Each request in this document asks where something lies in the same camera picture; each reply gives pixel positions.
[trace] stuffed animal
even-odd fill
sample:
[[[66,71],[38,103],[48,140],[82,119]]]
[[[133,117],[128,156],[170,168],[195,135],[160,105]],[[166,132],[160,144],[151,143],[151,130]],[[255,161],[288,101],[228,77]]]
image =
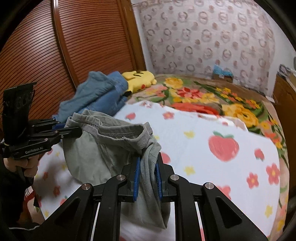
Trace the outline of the stuffed animal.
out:
[[[122,76],[128,82],[128,90],[132,93],[136,93],[140,90],[156,85],[157,81],[154,79],[154,75],[149,71],[132,71],[125,72]]]

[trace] silver bolt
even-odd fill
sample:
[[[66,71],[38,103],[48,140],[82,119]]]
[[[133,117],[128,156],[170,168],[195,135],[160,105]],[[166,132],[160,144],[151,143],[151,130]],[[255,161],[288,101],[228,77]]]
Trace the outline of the silver bolt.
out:
[[[205,187],[206,187],[207,189],[213,189],[213,188],[214,188],[214,184],[212,184],[212,183],[206,183],[206,184],[205,184]]]
[[[84,183],[84,184],[82,184],[81,188],[83,190],[89,190],[91,188],[91,185],[89,183]]]
[[[171,178],[172,180],[174,180],[174,181],[179,180],[179,176],[176,175],[176,174],[171,175],[170,178]]]
[[[116,176],[116,179],[117,179],[118,181],[123,181],[125,178],[126,178],[126,176],[123,175],[123,174],[119,174],[119,175]]]

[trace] hand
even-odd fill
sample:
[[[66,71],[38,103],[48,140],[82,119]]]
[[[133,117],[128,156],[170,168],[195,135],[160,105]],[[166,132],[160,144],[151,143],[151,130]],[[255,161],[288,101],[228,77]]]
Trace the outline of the hand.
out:
[[[25,177],[34,177],[38,171],[38,158],[39,155],[29,157],[28,160],[16,161],[11,157],[4,158],[3,160],[5,167],[11,172],[15,172],[17,170],[17,166],[19,166],[26,169],[24,171]]]

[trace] wooden wardrobe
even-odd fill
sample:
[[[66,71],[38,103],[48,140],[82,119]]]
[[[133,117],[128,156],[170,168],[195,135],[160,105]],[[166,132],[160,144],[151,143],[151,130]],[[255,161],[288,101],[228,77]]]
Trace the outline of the wooden wardrobe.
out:
[[[43,0],[0,52],[0,101],[6,88],[37,82],[29,118],[50,118],[89,71],[137,69],[145,63],[130,0]]]

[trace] person's arm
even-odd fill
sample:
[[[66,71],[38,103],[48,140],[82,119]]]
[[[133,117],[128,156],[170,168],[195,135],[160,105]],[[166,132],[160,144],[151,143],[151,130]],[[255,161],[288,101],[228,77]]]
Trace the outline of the person's arm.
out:
[[[22,212],[25,190],[32,185],[37,173],[38,156],[29,160],[15,161],[12,158],[0,158],[0,202],[1,215],[9,227],[16,226]],[[26,168],[25,180],[17,173],[16,166]]]

